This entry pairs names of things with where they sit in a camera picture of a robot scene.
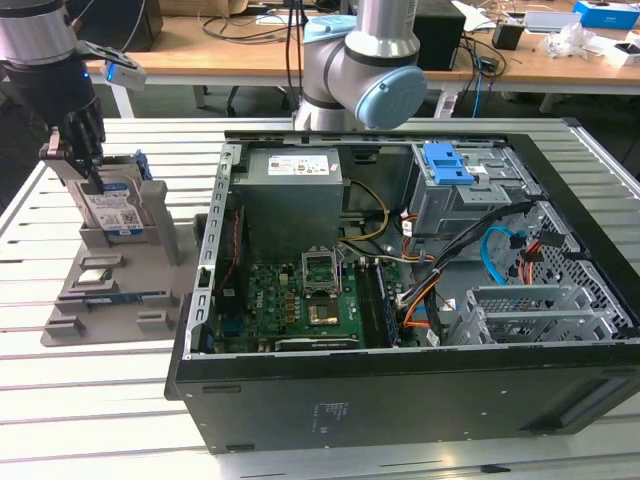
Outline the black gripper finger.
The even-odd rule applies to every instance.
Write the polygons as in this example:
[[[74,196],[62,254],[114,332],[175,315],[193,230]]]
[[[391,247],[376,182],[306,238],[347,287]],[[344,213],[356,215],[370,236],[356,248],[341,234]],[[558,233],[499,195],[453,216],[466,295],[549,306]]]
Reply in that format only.
[[[100,109],[81,109],[66,115],[66,142],[70,150],[69,163],[89,182],[89,194],[104,192],[94,161],[103,159],[102,143],[105,130]]]
[[[47,158],[51,160],[66,160],[68,155],[67,144],[58,127],[50,129],[47,146]]]

